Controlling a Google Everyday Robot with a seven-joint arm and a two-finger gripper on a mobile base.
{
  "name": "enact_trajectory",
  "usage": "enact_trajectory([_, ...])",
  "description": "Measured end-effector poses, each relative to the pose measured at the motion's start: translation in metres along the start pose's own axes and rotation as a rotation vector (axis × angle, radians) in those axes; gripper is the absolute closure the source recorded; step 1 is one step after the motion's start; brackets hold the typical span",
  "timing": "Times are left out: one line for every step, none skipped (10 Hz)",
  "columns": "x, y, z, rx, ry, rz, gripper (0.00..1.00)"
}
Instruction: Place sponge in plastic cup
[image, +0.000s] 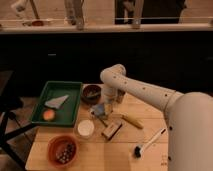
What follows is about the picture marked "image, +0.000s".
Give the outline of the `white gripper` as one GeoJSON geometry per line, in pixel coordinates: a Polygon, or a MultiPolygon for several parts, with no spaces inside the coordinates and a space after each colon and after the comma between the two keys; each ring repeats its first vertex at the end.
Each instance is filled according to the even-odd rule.
{"type": "Polygon", "coordinates": [[[113,103],[121,104],[123,102],[125,91],[104,84],[102,88],[102,95],[105,102],[105,114],[109,115],[113,112],[113,103]]]}

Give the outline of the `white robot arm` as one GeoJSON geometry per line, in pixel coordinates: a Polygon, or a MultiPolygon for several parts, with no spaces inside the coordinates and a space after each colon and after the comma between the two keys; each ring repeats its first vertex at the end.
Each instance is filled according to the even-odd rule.
{"type": "Polygon", "coordinates": [[[101,71],[108,100],[124,91],[164,114],[168,129],[168,171],[213,171],[213,97],[181,93],[126,76],[121,64],[101,71]]]}

